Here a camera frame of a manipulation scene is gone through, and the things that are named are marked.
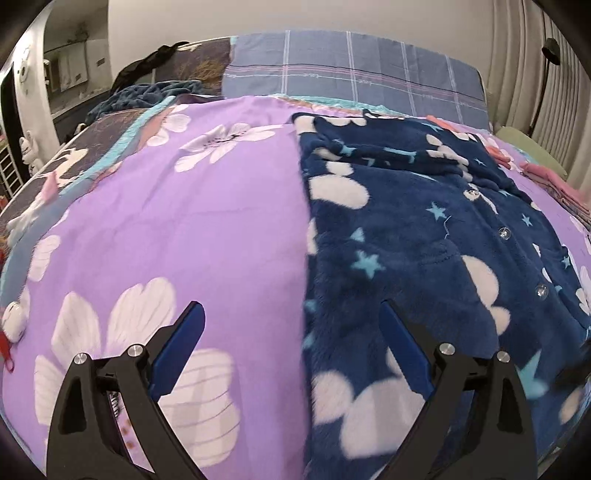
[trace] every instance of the black lamp head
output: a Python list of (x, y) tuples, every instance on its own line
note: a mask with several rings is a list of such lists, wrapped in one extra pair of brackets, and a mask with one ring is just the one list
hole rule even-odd
[(542, 53), (554, 65), (560, 65), (560, 46), (555, 38), (546, 38)]

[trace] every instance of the white curtain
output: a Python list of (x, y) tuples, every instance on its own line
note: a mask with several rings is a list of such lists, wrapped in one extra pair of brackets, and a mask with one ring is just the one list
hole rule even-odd
[(591, 200), (591, 82), (556, 25), (531, 0), (493, 0), (492, 60), (486, 90), (494, 130), (527, 132), (544, 76), (544, 40), (560, 46), (532, 139), (569, 172), (569, 183)]

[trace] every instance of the green pillow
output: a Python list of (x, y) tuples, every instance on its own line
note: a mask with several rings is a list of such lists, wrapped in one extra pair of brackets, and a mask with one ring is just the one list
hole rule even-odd
[(523, 132), (513, 127), (502, 127), (495, 135), (502, 141), (527, 152), (538, 164), (548, 167), (550, 170), (555, 171), (560, 178), (566, 180), (568, 174), (562, 165)]

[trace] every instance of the purple bedsheet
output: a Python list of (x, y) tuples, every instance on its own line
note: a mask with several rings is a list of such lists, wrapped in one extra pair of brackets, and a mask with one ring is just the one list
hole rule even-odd
[[(39, 242), (2, 392), (39, 464), (73, 355), (119, 355), (198, 300), (205, 332), (164, 414), (212, 480), (301, 479), (309, 214), (288, 123), (300, 110), (272, 98), (175, 108)], [(119, 424), (146, 466), (124, 410)]]

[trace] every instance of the floor lamp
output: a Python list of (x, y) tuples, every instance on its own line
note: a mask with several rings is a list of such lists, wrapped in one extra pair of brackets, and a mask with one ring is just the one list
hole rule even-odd
[(540, 110), (542, 110), (542, 102), (544, 101), (546, 85), (548, 84), (548, 74), (550, 73), (550, 63), (558, 66), (560, 65), (560, 46), (555, 38), (546, 38), (544, 46), (542, 47), (542, 53), (546, 59), (544, 66), (544, 81), (542, 82), (542, 92), (540, 93), (538, 108), (535, 111), (534, 120), (530, 125), (530, 130), (527, 132), (528, 137), (531, 137), (531, 134), (534, 133), (535, 125), (538, 123), (538, 117), (540, 116)]

